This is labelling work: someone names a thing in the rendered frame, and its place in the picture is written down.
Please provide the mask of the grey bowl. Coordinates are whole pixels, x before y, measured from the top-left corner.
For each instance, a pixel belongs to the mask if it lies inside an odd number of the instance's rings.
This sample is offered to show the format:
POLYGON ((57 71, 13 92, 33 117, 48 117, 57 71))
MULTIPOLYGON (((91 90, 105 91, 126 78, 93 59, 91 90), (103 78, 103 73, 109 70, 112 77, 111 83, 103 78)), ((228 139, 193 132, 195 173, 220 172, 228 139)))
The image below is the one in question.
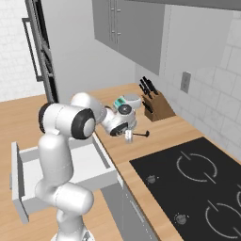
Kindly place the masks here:
POLYGON ((134 93, 125 94, 124 99, 128 105, 133 107, 134 109, 138 109, 141 107, 141 98, 134 93))

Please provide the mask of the wooden knife block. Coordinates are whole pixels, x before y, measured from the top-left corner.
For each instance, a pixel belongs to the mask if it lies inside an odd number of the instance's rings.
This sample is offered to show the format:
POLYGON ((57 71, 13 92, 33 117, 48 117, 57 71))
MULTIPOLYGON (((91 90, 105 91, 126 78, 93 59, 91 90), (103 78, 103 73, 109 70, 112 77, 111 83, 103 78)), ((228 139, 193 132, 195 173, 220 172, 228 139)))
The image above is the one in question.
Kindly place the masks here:
POLYGON ((160 121, 175 116, 173 109, 160 91, 158 91, 158 95, 152 93, 151 97, 142 95, 142 98, 143 102, 153 111, 151 113, 144 106, 144 114, 150 121, 160 121))

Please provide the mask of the grey wall socket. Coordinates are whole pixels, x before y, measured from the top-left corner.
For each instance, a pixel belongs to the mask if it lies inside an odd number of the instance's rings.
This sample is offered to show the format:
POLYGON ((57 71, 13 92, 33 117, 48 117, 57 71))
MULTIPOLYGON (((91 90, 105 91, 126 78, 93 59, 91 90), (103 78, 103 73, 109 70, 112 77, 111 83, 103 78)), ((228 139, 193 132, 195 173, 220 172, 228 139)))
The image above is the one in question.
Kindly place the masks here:
POLYGON ((181 90, 185 93, 188 93, 190 80, 191 80, 191 73, 183 72, 182 81, 181 81, 181 90))

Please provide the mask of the wide grey wall cupboard door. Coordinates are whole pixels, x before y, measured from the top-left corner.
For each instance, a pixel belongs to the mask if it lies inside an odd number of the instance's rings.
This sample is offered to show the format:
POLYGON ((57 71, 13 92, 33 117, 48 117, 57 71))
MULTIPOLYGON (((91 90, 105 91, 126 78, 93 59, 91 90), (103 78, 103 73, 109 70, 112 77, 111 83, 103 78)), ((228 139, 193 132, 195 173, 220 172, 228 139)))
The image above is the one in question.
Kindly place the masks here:
POLYGON ((119 52, 136 64, 159 74, 165 6, 119 0, 119 52))

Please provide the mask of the narrow grey wall cupboard door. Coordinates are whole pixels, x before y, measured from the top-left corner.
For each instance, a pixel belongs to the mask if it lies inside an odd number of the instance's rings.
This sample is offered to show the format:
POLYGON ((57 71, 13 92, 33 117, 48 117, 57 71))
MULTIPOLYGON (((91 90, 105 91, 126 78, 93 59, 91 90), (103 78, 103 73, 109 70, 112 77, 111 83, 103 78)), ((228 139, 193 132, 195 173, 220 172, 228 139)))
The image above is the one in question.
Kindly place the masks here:
POLYGON ((110 40, 109 31, 109 6, 108 0, 92 0, 93 23, 95 39, 117 51, 117 27, 116 27, 116 0, 114 0, 115 8, 115 43, 110 40))

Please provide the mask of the black knife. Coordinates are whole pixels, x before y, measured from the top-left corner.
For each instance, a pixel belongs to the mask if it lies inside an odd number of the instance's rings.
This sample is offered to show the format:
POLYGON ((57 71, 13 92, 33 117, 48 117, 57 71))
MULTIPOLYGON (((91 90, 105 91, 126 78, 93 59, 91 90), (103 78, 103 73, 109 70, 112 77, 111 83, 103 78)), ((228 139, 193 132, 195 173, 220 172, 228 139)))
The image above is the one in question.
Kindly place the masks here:
POLYGON ((145 102, 142 102, 142 103, 146 109, 148 109, 151 113, 153 112, 152 109, 145 102))
POLYGON ((152 81, 150 79, 147 79, 145 76, 143 76, 143 80, 146 83, 146 85, 148 86, 149 90, 152 91, 155 95, 158 95, 158 92, 155 89, 152 81))
POLYGON ((141 84, 139 84, 139 86, 140 86, 140 88, 142 89, 143 93, 144 93, 145 95, 149 96, 149 95, 148 95, 148 91, 147 91, 141 84))
POLYGON ((152 92, 152 87, 150 85, 150 83, 148 82, 148 80, 146 79, 146 77, 143 77, 140 79, 140 82, 144 88, 144 92, 147 94, 147 95, 150 95, 151 92, 152 92))

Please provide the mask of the grey base cabinet door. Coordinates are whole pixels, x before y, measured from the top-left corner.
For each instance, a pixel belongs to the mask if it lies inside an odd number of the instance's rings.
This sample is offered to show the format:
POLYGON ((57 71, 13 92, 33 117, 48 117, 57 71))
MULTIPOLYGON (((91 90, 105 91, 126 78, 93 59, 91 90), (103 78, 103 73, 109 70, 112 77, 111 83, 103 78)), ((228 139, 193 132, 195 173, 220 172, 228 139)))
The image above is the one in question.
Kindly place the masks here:
POLYGON ((159 241, 127 185, 115 183, 104 187, 102 193, 123 241, 159 241), (137 206, 145 220, 144 223, 139 220, 130 201, 137 206))

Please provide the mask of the grey range hood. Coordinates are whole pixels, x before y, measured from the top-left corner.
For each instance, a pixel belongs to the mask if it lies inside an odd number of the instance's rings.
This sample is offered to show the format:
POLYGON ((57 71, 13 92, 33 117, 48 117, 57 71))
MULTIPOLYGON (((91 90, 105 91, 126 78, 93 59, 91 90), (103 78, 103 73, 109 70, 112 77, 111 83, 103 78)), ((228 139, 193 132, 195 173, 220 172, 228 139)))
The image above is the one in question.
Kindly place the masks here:
POLYGON ((168 4, 195 8, 216 8, 241 11, 241 0, 127 0, 147 3, 168 4))

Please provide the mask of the black hob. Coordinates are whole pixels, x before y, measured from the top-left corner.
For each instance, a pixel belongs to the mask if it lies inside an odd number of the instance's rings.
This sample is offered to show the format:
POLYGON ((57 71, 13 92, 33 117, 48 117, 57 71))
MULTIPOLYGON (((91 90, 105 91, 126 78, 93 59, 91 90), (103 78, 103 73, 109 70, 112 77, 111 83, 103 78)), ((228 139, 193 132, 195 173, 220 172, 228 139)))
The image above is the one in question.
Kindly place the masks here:
POLYGON ((130 164, 184 241, 241 241, 241 165, 209 140, 200 137, 130 164), (179 214, 187 217, 184 225, 176 222, 179 214))

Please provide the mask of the white open drawer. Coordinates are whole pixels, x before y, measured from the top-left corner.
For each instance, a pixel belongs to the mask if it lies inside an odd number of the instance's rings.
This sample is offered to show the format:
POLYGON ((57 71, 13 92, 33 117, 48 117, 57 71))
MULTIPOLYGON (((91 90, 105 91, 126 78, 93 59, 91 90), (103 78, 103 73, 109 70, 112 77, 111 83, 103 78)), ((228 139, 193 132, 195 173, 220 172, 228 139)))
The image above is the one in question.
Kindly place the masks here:
MULTIPOLYGON (((86 140, 69 139, 73 163, 71 182, 95 191, 118 181, 117 170, 99 138, 93 134, 86 140)), ((39 150, 32 147, 19 150, 11 143, 11 173, 9 188, 11 199, 23 224, 29 215, 48 207, 35 196, 35 186, 42 178, 39 150)))

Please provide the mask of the black ladle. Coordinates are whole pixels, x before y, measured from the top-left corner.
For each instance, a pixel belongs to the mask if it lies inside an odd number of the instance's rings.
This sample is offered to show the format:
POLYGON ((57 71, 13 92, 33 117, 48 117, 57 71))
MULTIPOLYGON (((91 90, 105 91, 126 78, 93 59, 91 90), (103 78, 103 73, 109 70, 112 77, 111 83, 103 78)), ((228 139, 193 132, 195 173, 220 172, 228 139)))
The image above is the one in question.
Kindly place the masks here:
POLYGON ((133 133, 133 136, 148 137, 150 132, 147 130, 145 134, 133 133))

